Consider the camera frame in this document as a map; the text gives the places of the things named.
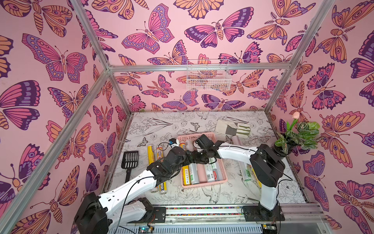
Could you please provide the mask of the clear silver wrap roll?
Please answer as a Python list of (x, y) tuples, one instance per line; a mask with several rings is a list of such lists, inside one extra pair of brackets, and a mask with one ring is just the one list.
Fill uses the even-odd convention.
[(215, 180), (216, 181), (222, 181), (223, 180), (223, 174), (222, 174), (222, 170), (221, 170), (219, 162), (215, 161), (214, 163), (211, 164), (211, 166), (212, 166), (212, 169), (213, 169), (213, 174), (214, 174)]

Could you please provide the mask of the yellow red wrap roll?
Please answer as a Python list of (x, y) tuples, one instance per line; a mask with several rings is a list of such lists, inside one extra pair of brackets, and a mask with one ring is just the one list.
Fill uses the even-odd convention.
[[(148, 152), (148, 161), (149, 165), (155, 162), (155, 156), (154, 156), (154, 149), (152, 145), (147, 146), (147, 152)], [(157, 193), (158, 192), (158, 187), (155, 187), (151, 190), (151, 193)]]
[[(183, 149), (183, 150), (186, 150), (186, 144), (184, 142), (181, 142), (180, 143), (180, 147)], [(189, 166), (183, 166), (182, 167), (182, 173), (183, 173), (183, 184), (185, 186), (189, 186), (191, 185), (191, 179), (190, 179), (190, 170), (189, 170)]]

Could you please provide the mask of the pink plastic basket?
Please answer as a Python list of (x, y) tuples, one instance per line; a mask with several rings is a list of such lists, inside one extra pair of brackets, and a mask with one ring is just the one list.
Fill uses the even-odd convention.
[[(190, 134), (190, 135), (182, 135), (182, 136), (178, 136), (177, 139), (179, 140), (179, 142), (184, 142), (186, 143), (187, 140), (195, 140), (195, 139), (198, 139), (202, 134), (206, 135), (210, 140), (212, 140), (213, 142), (216, 142), (217, 139), (216, 139), (216, 136), (213, 132), (205, 132), (205, 133), (197, 133), (197, 134)], [(181, 175), (181, 183), (182, 183), (182, 187), (185, 188), (185, 189), (189, 189), (189, 188), (198, 188), (198, 187), (205, 187), (205, 186), (213, 186), (213, 185), (218, 185), (218, 184), (224, 184), (228, 181), (228, 176), (227, 176), (227, 172), (226, 172), (226, 169), (224, 167), (224, 163), (221, 159), (218, 159), (217, 163), (219, 164), (219, 168), (221, 169), (221, 173), (222, 173), (222, 180), (217, 180), (217, 181), (211, 181), (211, 182), (208, 182), (207, 180), (207, 176), (206, 176), (206, 170), (205, 170), (205, 166), (202, 165), (202, 164), (198, 164), (196, 167), (197, 167), (197, 177), (199, 178), (199, 182), (198, 184), (191, 184), (191, 185), (185, 185), (184, 184), (184, 173), (182, 171), (182, 175)]]

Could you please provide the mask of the white green wrap roll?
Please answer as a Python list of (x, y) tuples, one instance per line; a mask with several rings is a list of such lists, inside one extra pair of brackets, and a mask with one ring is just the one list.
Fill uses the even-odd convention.
[(215, 182), (216, 177), (214, 175), (212, 165), (211, 164), (205, 164), (204, 167), (205, 167), (205, 171), (206, 171), (207, 182)]

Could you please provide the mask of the clear green wrap roll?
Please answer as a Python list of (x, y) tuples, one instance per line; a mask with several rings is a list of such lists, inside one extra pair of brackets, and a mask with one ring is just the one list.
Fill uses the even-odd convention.
[[(194, 147), (191, 139), (188, 139), (186, 141), (186, 149), (193, 152)], [(191, 163), (189, 165), (189, 171), (190, 171), (190, 179), (191, 179), (191, 185), (199, 184), (199, 176), (198, 176), (198, 171), (197, 171), (197, 164)]]

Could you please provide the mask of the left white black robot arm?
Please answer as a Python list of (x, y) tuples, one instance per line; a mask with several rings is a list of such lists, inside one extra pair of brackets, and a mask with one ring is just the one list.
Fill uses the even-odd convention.
[(106, 234), (118, 230), (125, 217), (125, 206), (139, 195), (178, 175), (192, 163), (191, 151), (173, 147), (167, 156), (151, 163), (132, 180), (107, 193), (89, 193), (82, 201), (74, 223), (81, 234)]

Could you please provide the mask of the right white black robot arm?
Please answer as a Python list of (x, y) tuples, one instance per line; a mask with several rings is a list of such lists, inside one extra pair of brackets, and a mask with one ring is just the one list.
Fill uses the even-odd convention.
[(208, 164), (210, 159), (229, 159), (246, 163), (262, 185), (259, 206), (269, 211), (278, 203), (277, 189), (284, 175), (285, 164), (273, 149), (266, 144), (258, 147), (244, 147), (218, 140), (213, 142), (205, 134), (197, 140), (197, 150), (188, 153), (190, 162)]

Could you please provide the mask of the yellow wrap box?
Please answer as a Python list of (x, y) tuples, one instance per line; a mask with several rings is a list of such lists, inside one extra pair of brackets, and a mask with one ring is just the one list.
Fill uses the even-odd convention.
[(259, 189), (262, 189), (262, 183), (259, 181), (258, 177), (256, 176), (256, 173), (254, 170), (251, 170), (251, 176), (253, 178), (254, 183), (258, 186)]

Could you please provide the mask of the folded beige striped cloth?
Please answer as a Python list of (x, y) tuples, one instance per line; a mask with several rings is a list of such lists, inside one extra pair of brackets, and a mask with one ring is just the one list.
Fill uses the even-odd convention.
[(251, 128), (250, 125), (245, 123), (218, 120), (215, 127), (215, 132), (219, 134), (248, 138), (251, 134)]

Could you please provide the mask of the black slotted scoop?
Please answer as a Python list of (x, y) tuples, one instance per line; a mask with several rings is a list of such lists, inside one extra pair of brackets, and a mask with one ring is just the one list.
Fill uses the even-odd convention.
[(138, 160), (138, 151), (125, 151), (123, 153), (121, 168), (126, 170), (125, 183), (130, 181), (131, 171), (138, 166)]

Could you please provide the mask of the potted green plant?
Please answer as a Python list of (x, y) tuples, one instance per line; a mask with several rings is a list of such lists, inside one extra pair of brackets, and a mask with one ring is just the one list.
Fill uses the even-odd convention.
[(285, 157), (290, 153), (305, 154), (317, 148), (320, 125), (317, 122), (300, 121), (301, 113), (292, 114), (291, 123), (280, 120), (280, 132), (273, 149)]

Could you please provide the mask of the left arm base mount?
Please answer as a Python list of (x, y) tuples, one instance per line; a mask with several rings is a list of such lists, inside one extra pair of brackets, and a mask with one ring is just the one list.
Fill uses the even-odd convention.
[(166, 211), (166, 207), (154, 207), (152, 210), (147, 210), (137, 223), (165, 223)]

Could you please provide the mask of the aluminium front rail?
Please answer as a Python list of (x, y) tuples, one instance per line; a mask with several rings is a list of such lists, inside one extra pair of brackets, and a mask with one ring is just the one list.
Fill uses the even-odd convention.
[[(327, 218), (316, 204), (280, 204), (285, 221), (247, 222), (241, 210), (251, 204), (125, 207), (117, 231), (107, 234), (331, 234)], [(166, 207), (165, 223), (137, 223), (154, 207)]]

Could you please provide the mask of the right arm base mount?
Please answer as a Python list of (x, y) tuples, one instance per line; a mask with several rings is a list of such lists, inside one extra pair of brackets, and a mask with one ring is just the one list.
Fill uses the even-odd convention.
[(261, 205), (252, 204), (243, 206), (241, 212), (247, 222), (285, 221), (285, 217), (279, 205), (276, 205), (273, 210), (268, 210)]

